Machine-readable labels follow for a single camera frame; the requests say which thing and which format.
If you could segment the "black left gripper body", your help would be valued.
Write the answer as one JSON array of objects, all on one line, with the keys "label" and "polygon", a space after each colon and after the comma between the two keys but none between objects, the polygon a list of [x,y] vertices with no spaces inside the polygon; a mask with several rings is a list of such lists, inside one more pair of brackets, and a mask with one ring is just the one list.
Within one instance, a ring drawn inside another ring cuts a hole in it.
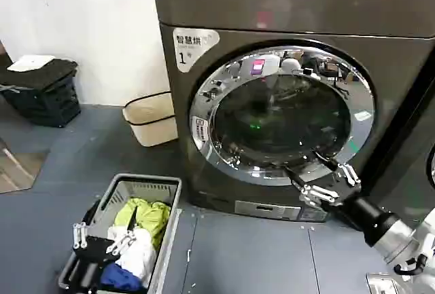
[{"label": "black left gripper body", "polygon": [[107,253],[113,240],[96,236],[87,237],[85,249],[75,249],[75,258],[68,276],[68,293],[96,293],[100,287],[100,278],[107,265],[114,263],[117,255]]}]

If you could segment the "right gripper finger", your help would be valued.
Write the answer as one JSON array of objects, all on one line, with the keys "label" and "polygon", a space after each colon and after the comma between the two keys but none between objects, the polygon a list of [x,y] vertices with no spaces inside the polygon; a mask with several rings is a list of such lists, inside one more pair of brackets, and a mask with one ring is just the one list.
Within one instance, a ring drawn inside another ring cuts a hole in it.
[{"label": "right gripper finger", "polygon": [[348,163],[340,163],[333,157],[322,155],[319,151],[313,150],[313,155],[332,172],[340,172],[346,178],[346,182],[355,187],[361,183],[359,176],[353,166]]},{"label": "right gripper finger", "polygon": [[288,176],[291,184],[299,191],[299,199],[306,205],[320,208],[323,202],[331,205],[338,202],[339,195],[335,191],[317,185],[308,185],[287,165],[281,165],[281,169]]}]

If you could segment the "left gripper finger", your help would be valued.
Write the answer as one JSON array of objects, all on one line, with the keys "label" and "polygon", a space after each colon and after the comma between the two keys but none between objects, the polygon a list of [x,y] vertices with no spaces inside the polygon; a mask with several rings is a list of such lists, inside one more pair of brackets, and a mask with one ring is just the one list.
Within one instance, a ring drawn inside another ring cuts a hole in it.
[{"label": "left gripper finger", "polygon": [[82,221],[73,224],[73,249],[86,249],[88,247],[88,226],[92,222],[92,218],[97,211],[98,205],[98,203],[94,203],[86,211]]},{"label": "left gripper finger", "polygon": [[138,207],[136,206],[133,210],[126,232],[106,248],[106,254],[120,254],[124,247],[128,246],[131,241],[135,241],[133,230],[136,224],[137,209]]}]

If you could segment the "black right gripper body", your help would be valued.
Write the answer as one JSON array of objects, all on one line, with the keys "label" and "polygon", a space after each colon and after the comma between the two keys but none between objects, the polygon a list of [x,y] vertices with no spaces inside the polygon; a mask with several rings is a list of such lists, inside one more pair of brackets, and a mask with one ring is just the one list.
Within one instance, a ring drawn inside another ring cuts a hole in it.
[{"label": "black right gripper body", "polygon": [[350,187],[339,183],[332,190],[338,194],[338,198],[334,202],[322,200],[321,208],[363,232],[365,242],[370,247],[373,247],[399,220],[397,214],[383,210],[361,194],[359,185]]}]

